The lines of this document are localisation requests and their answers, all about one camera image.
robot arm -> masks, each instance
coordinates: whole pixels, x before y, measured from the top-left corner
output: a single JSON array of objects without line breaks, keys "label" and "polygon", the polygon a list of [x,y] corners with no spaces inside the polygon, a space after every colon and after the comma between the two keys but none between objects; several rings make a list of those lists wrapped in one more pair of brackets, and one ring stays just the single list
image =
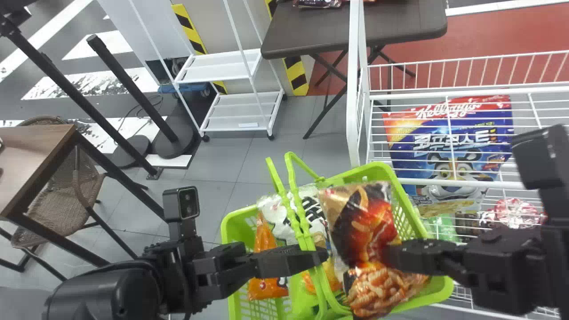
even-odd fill
[{"label": "robot arm", "polygon": [[288,277],[328,259],[323,248],[301,251],[298,245],[249,253],[237,242],[204,251],[195,187],[167,190],[163,198],[171,241],[64,281],[46,300],[44,320],[154,320],[169,313],[187,319],[253,277]]},{"label": "robot arm", "polygon": [[533,229],[498,228],[466,245],[415,239],[389,247],[386,260],[404,272],[450,276],[470,288],[474,304],[509,314],[558,307],[569,319],[569,141],[562,125],[512,141],[527,189],[539,189],[547,212]]}]

kellogg's logo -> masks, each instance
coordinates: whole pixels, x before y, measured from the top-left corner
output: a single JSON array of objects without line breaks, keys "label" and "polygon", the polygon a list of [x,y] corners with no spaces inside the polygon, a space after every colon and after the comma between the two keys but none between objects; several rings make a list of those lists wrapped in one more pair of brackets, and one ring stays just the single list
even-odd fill
[{"label": "kellogg's logo", "polygon": [[417,119],[428,118],[463,118],[467,114],[476,113],[475,110],[482,106],[481,103],[472,103],[472,99],[463,104],[455,104],[447,106],[446,103],[428,105],[415,113]]}]

dark gray table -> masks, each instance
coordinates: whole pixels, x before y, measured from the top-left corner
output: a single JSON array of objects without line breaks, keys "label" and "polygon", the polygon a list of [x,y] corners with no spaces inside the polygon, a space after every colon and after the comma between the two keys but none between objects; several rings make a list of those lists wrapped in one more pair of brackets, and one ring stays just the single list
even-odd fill
[{"label": "dark gray table", "polygon": [[[365,33],[372,48],[368,64],[381,56],[394,63],[381,52],[387,44],[433,39],[447,32],[446,3],[444,0],[378,0],[365,5]],[[347,81],[335,67],[347,52],[349,43],[349,5],[340,9],[298,9],[291,2],[278,5],[271,25],[261,46],[265,59],[310,55],[328,70],[317,81],[324,80],[329,72]],[[318,54],[342,50],[332,65]],[[414,73],[403,70],[411,76]],[[326,113],[347,91],[347,85],[326,104],[304,138],[308,138]]]}]

gray tile floor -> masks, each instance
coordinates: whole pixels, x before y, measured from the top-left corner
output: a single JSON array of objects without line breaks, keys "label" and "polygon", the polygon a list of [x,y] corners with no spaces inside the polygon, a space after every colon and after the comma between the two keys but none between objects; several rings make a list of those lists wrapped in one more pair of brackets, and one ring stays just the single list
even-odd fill
[{"label": "gray tile floor", "polygon": [[[310,123],[322,110],[323,102],[324,97],[320,96],[290,97],[277,117],[274,141],[269,141],[264,133],[238,134],[237,137],[211,134],[211,141],[201,144],[188,170],[165,169],[158,181],[145,180],[146,172],[143,169],[128,169],[126,173],[135,181],[147,185],[149,194],[160,204],[162,191],[196,186],[201,207],[197,230],[209,249],[221,241],[219,227],[226,214],[253,204],[260,196],[273,192],[265,165],[266,157],[272,157],[285,184],[288,178],[283,156],[287,151],[297,153],[321,175],[330,176],[349,170],[343,122],[345,100],[341,100],[330,112],[310,139],[302,139]],[[298,173],[297,178],[299,183],[309,182],[306,174]],[[97,212],[136,253],[142,253],[150,243],[167,240],[165,223],[116,181],[107,179],[104,182],[99,199],[102,203],[96,205]],[[129,259],[126,252],[100,228],[82,230],[69,238],[111,262]],[[6,241],[0,243],[0,253],[5,259],[13,261],[21,256]],[[45,245],[40,255],[68,277],[93,268],[53,245]],[[52,290],[58,284],[55,277],[34,262],[23,274],[11,270],[0,273],[0,286]],[[393,318],[464,318],[462,313],[449,310],[431,307],[421,310],[394,315]],[[192,316],[192,319],[227,318],[225,301],[216,301],[205,312]]]}]

yellow and black caution tape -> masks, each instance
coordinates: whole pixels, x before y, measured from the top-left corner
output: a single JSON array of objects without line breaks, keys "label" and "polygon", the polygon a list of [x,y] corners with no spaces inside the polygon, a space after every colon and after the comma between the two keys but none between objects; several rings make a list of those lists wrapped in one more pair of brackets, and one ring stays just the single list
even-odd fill
[{"label": "yellow and black caution tape", "polygon": [[[265,4],[272,20],[277,9],[277,0],[265,0]],[[286,75],[292,86],[292,92],[295,96],[305,96],[308,93],[308,81],[300,56],[284,58],[283,62],[286,67]]]},{"label": "yellow and black caution tape", "polygon": [[[205,49],[204,42],[201,41],[200,35],[196,31],[196,26],[194,26],[190,20],[188,11],[186,11],[184,5],[172,5],[172,9],[176,14],[176,18],[178,18],[178,21],[180,22],[185,35],[188,37],[189,42],[192,44],[194,51],[196,51],[196,54],[208,54],[208,51]],[[219,91],[219,93],[225,95],[227,94],[227,88],[225,87],[223,81],[214,81],[212,83]]]}]

